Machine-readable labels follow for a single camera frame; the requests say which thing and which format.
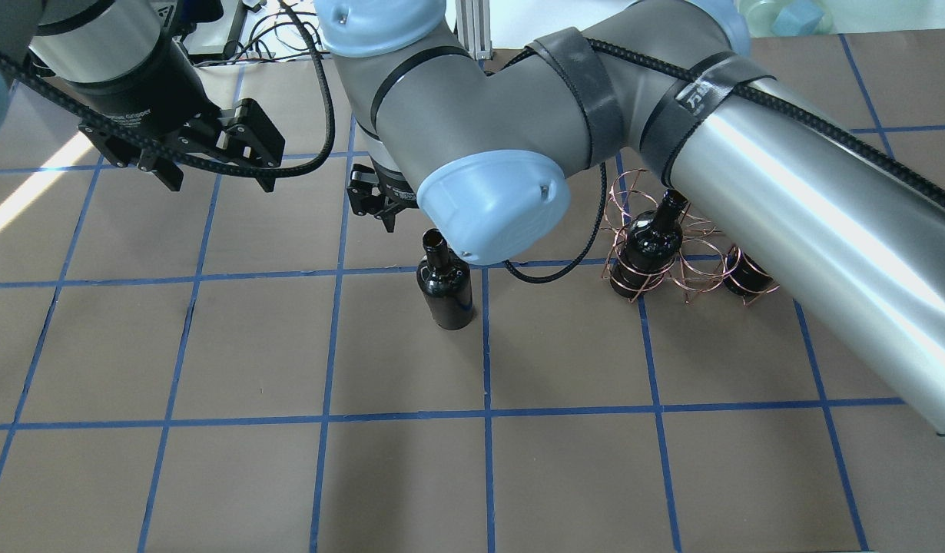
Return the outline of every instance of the bottle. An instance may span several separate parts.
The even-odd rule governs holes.
[[[753,261],[753,258],[747,256],[745,252],[736,252],[732,250],[725,257],[725,262],[734,269],[728,276],[722,280],[730,293],[740,295],[744,298],[756,297],[770,288],[774,282],[772,276],[768,276],[763,267]]]
[[[688,200],[676,190],[667,190],[658,209],[644,211],[627,227],[626,241],[609,274],[609,283],[624,298],[637,296],[636,290],[656,284],[655,274],[681,249],[684,232],[680,218]]]
[[[417,266],[417,286],[431,309],[431,317],[447,330],[462,329],[475,316],[469,264],[459,258],[437,228],[423,238],[424,253]]]

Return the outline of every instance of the gray robot arm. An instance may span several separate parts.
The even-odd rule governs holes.
[[[799,102],[728,53],[744,46],[721,4],[641,0],[486,77],[441,22],[444,0],[316,1],[370,153],[416,185],[459,255],[524,250],[564,214],[566,175],[633,147],[945,438],[945,210],[795,119],[728,97],[749,83]],[[679,81],[589,39],[704,74]]]

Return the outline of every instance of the bottle neck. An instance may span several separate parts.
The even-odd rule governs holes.
[[[668,190],[663,195],[663,200],[656,209],[654,220],[651,221],[649,227],[657,231],[670,230],[677,223],[678,218],[684,213],[687,206],[687,198],[681,196],[676,190]]]
[[[452,260],[449,256],[449,244],[445,241],[436,228],[428,230],[421,243],[424,246],[424,254],[428,259],[428,267],[431,267],[433,273],[445,273],[452,266]]]

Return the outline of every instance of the black bottle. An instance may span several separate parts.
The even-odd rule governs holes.
[[[469,264],[452,252],[437,228],[428,230],[421,242],[426,255],[417,266],[417,286],[428,302],[431,316],[447,330],[469,325],[476,314]]]
[[[634,290],[642,290],[653,284],[649,280],[659,279],[649,274],[663,269],[681,249],[684,232],[679,220],[687,206],[684,196],[668,190],[658,209],[644,211],[627,226],[626,242],[610,273],[609,283],[617,294],[633,298],[637,295]]]
[[[745,252],[739,252],[739,255],[742,256],[739,258],[739,264],[722,280],[722,283],[725,284],[730,293],[745,298],[756,297],[767,290],[774,279],[772,279],[772,276],[768,276],[763,267],[758,266],[758,263],[754,262],[753,258],[747,256]],[[736,259],[735,251],[732,251],[725,258],[725,262],[732,267],[735,265]]]

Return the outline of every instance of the bottle opening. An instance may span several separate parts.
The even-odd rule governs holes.
[[[445,237],[442,236],[437,228],[431,228],[431,230],[426,231],[423,238],[421,238],[421,243],[423,243],[425,248],[434,249],[445,243]]]

